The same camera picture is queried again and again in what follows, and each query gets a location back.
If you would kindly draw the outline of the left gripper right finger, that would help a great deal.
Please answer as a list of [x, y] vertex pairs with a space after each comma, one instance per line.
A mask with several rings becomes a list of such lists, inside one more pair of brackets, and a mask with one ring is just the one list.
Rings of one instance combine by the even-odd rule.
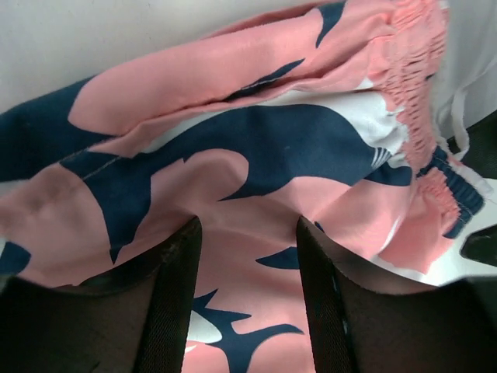
[[494, 372], [496, 279], [437, 287], [385, 270], [306, 218], [297, 256], [318, 372]]

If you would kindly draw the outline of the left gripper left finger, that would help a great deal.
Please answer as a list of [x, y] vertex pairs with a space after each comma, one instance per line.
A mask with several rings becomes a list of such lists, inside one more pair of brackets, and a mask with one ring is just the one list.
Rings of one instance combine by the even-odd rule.
[[1, 278], [3, 372], [178, 372], [193, 305], [202, 226], [78, 286]]

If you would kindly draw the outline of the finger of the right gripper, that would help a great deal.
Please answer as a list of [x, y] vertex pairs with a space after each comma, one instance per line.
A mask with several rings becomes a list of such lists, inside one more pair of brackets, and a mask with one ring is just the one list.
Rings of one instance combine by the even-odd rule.
[[497, 226], [471, 233], [461, 248], [461, 256], [477, 263], [496, 267], [497, 265]]

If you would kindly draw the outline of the pink shark print shorts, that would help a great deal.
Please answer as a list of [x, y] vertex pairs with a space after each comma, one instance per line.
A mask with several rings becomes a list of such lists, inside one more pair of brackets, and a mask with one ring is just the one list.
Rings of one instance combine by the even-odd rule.
[[484, 206], [430, 113], [448, 12], [301, 5], [4, 112], [2, 274], [80, 285], [197, 216], [185, 371], [312, 372], [300, 217], [424, 274]]

